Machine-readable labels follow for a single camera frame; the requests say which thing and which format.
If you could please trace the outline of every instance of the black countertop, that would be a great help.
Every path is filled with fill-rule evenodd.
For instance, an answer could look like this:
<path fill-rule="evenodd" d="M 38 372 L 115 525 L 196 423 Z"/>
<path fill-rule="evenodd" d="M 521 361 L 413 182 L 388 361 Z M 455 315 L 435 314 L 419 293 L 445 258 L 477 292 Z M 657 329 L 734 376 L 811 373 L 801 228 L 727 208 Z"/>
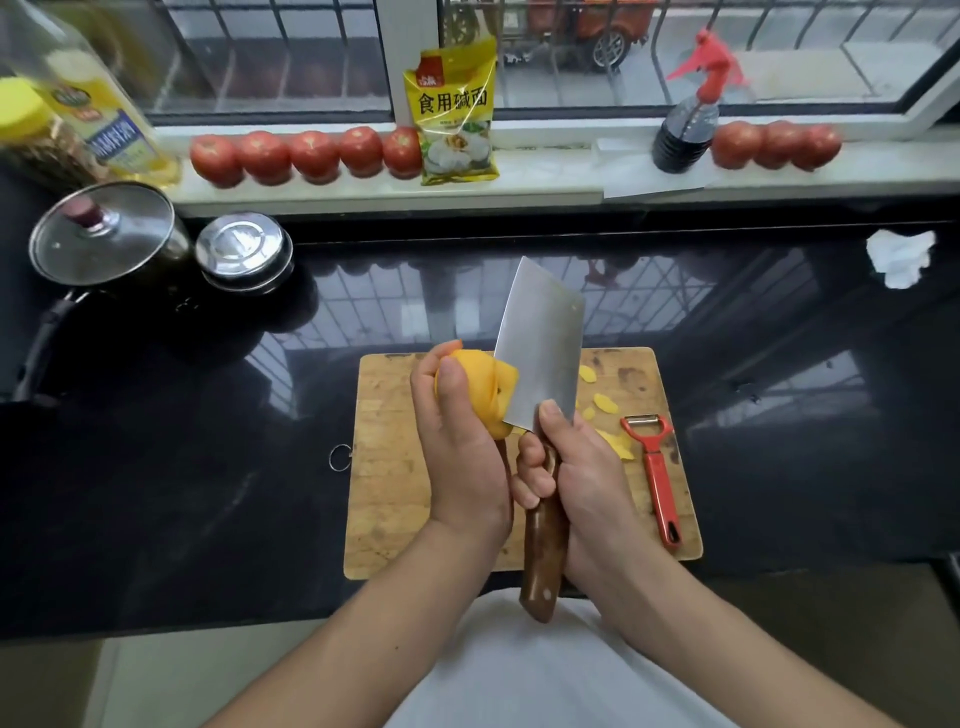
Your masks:
<path fill-rule="evenodd" d="M 957 228 L 935 207 L 887 214 L 939 233 L 923 280 L 893 291 L 865 252 L 877 219 L 555 219 L 563 236 L 461 220 L 461 240 L 362 246 L 302 244 L 321 233 L 292 223 L 298 272 L 277 299 L 90 297 L 44 385 L 60 407 L 4 417 L 0 638 L 329 615 L 357 587 L 349 473 L 327 457 L 352 441 L 360 357 L 455 336 L 492 348 L 521 255 L 583 289 L 585 346 L 655 349 L 703 531 L 696 573 L 960 548 Z"/>

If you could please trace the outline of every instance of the parked vehicle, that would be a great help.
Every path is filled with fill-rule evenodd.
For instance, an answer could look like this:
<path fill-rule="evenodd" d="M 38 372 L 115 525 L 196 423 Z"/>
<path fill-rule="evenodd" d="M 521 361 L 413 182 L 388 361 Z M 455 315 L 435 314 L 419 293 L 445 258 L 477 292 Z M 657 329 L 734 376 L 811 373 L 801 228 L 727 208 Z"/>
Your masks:
<path fill-rule="evenodd" d="M 631 45 L 646 42 L 655 5 L 651 0 L 617 0 L 615 4 L 611 0 L 527 0 L 502 6 L 496 0 L 453 2 L 444 12 L 444 42 L 462 45 L 476 40 L 479 10 L 487 32 L 500 35 L 500 50 L 508 61 L 525 60 L 552 40 L 565 58 L 602 73 L 619 66 Z M 609 38 L 605 34 L 608 21 Z"/>

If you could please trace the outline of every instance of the window sill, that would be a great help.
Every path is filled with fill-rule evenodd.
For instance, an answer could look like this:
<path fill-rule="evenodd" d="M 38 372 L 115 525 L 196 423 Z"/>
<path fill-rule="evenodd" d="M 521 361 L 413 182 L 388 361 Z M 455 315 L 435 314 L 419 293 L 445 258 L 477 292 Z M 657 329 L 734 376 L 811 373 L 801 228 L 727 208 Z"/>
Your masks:
<path fill-rule="evenodd" d="M 940 136 L 953 137 L 952 134 Z M 503 150 L 496 153 L 500 178 L 492 182 L 424 187 L 383 172 L 357 180 L 346 170 L 324 186 L 299 178 L 279 187 L 251 180 L 216 189 L 186 164 L 182 182 L 167 190 L 183 217 L 214 217 L 248 206 L 273 215 L 318 215 L 509 207 L 667 206 L 687 203 L 775 201 L 835 197 L 903 197 L 960 191 L 960 139 L 910 142 L 852 142 L 840 157 L 812 174 L 793 167 L 773 172 L 754 164 L 720 170 L 708 187 L 603 199 L 603 170 L 591 150 Z M 651 168 L 637 155 L 636 173 Z"/>

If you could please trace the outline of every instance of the left hand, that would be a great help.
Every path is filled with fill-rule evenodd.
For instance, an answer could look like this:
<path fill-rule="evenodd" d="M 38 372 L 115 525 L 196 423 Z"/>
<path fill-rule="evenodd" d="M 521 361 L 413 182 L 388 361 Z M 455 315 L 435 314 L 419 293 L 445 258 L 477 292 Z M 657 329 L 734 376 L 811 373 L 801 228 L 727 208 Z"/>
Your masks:
<path fill-rule="evenodd" d="M 410 374 L 417 433 L 430 475 L 430 519 L 500 549 L 514 523 L 507 447 L 493 440 L 473 412 L 467 373 L 447 356 L 462 346 L 448 341 L 434 347 Z"/>

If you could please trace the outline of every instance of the yellow bag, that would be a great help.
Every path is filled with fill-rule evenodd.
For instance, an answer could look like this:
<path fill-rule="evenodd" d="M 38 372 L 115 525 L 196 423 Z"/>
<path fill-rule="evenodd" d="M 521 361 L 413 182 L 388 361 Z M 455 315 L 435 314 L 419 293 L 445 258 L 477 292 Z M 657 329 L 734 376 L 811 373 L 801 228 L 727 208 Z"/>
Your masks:
<path fill-rule="evenodd" d="M 499 177 L 490 142 L 495 77 L 492 36 L 423 51 L 420 66 L 403 74 L 423 154 L 423 184 Z"/>

